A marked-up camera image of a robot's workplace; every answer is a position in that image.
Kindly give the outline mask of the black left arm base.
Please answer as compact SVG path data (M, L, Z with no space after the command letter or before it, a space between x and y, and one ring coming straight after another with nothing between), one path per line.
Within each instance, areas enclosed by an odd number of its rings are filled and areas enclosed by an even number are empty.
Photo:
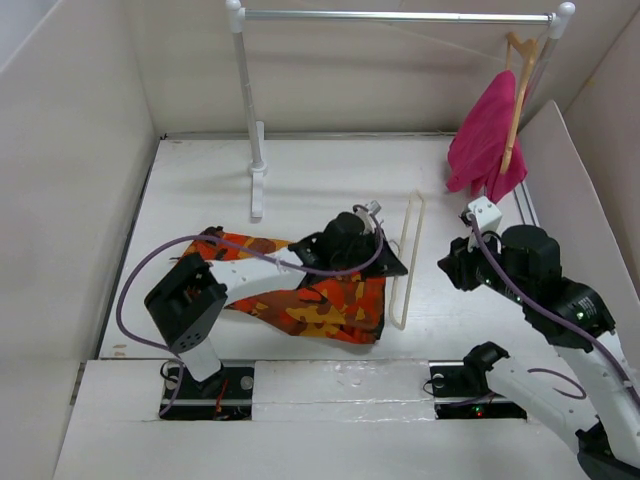
M159 418L167 421L248 421L252 419L255 364L224 365L223 379L212 392L203 393L187 370L177 385L179 366L166 361L159 370L163 393Z

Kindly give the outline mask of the white plastic hanger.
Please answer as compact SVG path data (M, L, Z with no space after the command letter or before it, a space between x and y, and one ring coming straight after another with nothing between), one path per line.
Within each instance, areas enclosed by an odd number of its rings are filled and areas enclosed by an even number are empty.
M409 195L400 238L392 242L397 247L398 258L408 271L406 275L394 277L391 282L387 313L389 322L398 331L404 331L407 325L425 212L423 193L413 190Z

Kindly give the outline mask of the orange camouflage trousers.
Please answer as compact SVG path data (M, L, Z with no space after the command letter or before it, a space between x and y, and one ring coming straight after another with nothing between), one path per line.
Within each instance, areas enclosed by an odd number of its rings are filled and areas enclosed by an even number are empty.
M269 254L289 241L251 237L208 227L201 232ZM199 253L204 260L231 261L249 258L235 247L193 241L181 255ZM372 345L381 337L386 310L386 279L362 279L361 275L324 279L296 291L273 291L232 303L227 310L255 317L290 336L329 338L356 345Z

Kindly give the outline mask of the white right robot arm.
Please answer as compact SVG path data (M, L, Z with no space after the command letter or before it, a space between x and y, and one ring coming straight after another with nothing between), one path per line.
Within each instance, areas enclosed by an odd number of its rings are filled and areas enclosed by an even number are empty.
M519 305L525 321L572 370L590 404L571 401L494 342L472 348L441 386L515 403L568 446L590 479L638 478L639 378L602 297L563 275L558 242L531 225L502 234L474 231L454 239L437 265L460 291L485 286Z

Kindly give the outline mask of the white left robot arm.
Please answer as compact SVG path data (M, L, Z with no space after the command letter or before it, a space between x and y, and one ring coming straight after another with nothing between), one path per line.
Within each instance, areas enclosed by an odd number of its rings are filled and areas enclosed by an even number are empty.
M210 262L197 252L189 254L146 295L144 305L169 352L185 365L190 387L208 397L223 382L224 366L209 335L225 307L352 273L365 279L408 273L375 216L360 206L340 213L323 231L273 253Z

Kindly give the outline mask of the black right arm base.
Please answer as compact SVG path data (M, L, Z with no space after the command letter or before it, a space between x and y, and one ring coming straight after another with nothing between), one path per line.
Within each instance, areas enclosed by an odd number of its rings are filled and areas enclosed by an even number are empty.
M434 399L437 420L526 420L527 413L489 389L486 374L498 360L508 358L493 342L477 345L462 360L428 362L423 392Z

